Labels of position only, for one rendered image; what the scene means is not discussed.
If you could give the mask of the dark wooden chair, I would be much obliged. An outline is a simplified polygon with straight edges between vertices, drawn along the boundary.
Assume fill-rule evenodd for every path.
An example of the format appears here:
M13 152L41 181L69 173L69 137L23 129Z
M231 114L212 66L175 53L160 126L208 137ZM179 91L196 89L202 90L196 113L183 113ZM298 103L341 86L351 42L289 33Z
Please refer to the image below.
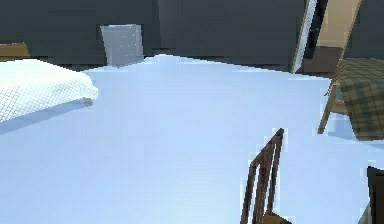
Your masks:
M280 128L249 165L240 224L292 224L273 211L283 135Z

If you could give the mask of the grey bin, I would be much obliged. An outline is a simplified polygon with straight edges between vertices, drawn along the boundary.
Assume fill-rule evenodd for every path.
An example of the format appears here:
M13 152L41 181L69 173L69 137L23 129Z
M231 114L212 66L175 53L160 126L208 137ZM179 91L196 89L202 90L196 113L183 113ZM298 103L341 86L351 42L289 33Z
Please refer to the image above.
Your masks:
M100 30L108 66L121 67L144 59L140 25L107 25Z

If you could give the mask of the white room door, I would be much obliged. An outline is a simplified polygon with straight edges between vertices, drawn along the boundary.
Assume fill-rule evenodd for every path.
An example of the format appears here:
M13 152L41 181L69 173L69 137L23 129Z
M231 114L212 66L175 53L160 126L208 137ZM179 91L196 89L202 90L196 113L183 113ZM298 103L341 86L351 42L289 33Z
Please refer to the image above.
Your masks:
M291 69L292 73L296 73L301 67L314 12L316 10L316 4L317 4L317 0L307 0L306 2L305 13L303 16L303 21L300 29L300 34L298 38L294 60L292 63L292 69Z

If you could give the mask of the white bed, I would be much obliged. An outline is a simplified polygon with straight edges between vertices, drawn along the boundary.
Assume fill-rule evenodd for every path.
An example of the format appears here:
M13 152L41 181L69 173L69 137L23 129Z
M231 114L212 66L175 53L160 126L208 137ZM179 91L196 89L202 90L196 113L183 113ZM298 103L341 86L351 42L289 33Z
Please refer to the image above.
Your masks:
M85 73L32 59L25 43L0 44L0 123L76 100L91 105L97 98Z

